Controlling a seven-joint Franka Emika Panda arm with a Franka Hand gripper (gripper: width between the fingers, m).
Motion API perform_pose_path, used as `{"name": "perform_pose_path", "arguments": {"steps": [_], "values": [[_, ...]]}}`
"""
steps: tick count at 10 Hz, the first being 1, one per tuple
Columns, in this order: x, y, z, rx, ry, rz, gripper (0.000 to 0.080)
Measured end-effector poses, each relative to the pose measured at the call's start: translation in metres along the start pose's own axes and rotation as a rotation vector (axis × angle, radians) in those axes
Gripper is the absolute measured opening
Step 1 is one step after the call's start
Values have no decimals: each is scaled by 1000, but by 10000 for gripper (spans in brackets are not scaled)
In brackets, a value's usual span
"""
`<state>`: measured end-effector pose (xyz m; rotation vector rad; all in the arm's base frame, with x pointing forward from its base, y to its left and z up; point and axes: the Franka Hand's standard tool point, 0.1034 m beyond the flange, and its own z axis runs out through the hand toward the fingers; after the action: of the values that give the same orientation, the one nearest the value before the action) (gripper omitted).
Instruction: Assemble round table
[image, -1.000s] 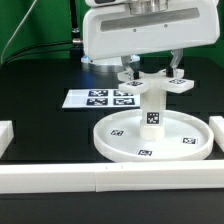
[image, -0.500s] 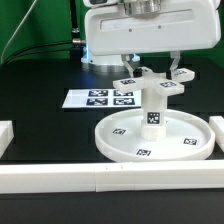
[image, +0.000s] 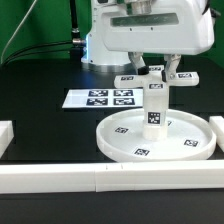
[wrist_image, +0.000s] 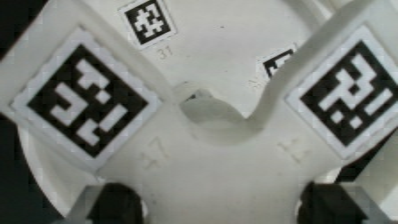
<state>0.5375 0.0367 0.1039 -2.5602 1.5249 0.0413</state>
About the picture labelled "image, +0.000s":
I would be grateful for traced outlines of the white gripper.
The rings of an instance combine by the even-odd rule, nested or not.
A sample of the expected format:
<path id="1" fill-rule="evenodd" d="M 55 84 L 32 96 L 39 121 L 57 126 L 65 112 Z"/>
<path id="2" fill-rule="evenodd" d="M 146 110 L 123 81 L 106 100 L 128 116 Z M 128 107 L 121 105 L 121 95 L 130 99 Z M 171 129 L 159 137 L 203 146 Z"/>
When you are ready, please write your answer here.
<path id="1" fill-rule="evenodd" d="M 128 15 L 124 4 L 108 6 L 100 17 L 101 37 L 108 50 L 129 52 L 138 75 L 149 73 L 143 53 L 167 54 L 167 82 L 176 77 L 180 54 L 197 55 L 214 43 L 211 12 L 203 12 L 204 6 L 199 0 L 153 0 L 151 12 L 140 15 Z"/>

